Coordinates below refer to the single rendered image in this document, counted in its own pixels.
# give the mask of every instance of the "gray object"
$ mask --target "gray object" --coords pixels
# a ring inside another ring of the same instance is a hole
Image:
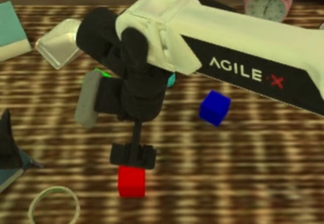
[[[101,72],[97,70],[85,75],[74,115],[76,122],[84,128],[92,128],[97,122],[95,103],[102,77]]]
[[[66,19],[36,42],[36,50],[55,69],[61,69],[82,53],[75,42],[80,24],[78,19]]]

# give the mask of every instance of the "brown striped tablecloth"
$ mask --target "brown striped tablecloth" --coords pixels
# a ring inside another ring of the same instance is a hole
[[[91,8],[16,11],[34,45]],[[324,7],[296,6],[287,19],[307,28],[323,21]],[[0,224],[28,223],[32,199],[57,185],[78,195],[79,224],[324,223],[324,118],[201,75],[178,75],[159,117],[144,125],[142,142],[158,149],[147,197],[119,198],[117,167],[108,159],[111,143],[130,140],[132,124],[101,115],[85,130],[73,117],[80,81],[97,66],[82,55],[56,71],[36,51],[0,63],[0,110],[11,110],[17,144],[45,165],[0,194]],[[211,89],[232,98],[221,127],[198,118]],[[69,223],[72,214],[68,199],[53,195],[39,204],[36,221]]]

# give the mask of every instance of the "table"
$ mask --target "table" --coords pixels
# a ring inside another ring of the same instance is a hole
[[[15,8],[34,45],[93,7]],[[324,7],[295,6],[286,22],[317,28],[323,21]],[[19,147],[45,165],[0,194],[0,223],[28,223],[32,199],[55,185],[78,195],[79,224],[324,222],[324,118],[196,74],[178,75],[159,117],[143,126],[142,143],[158,149],[147,197],[119,198],[110,148],[130,140],[132,124],[100,115],[85,130],[74,121],[81,80],[94,67],[101,68],[82,55],[56,71],[35,50],[0,63],[0,110],[11,110]],[[232,98],[219,128],[198,118],[211,89]],[[70,207],[45,199],[36,220],[68,223]]]

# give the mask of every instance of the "white ring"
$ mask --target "white ring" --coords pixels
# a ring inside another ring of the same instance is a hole
[[[35,212],[35,208],[36,208],[38,202],[42,198],[44,198],[47,194],[54,193],[54,192],[68,193],[74,199],[74,202],[75,202],[75,214],[74,214],[74,217],[73,217],[72,221],[69,224],[75,224],[76,223],[77,219],[80,216],[80,202],[79,202],[78,197],[76,196],[76,194],[72,190],[70,190],[67,187],[54,186],[54,187],[50,187],[48,189],[43,190],[39,195],[36,196],[36,198],[30,204],[29,211],[28,211],[28,218],[29,218],[31,224],[35,224],[34,212]]]

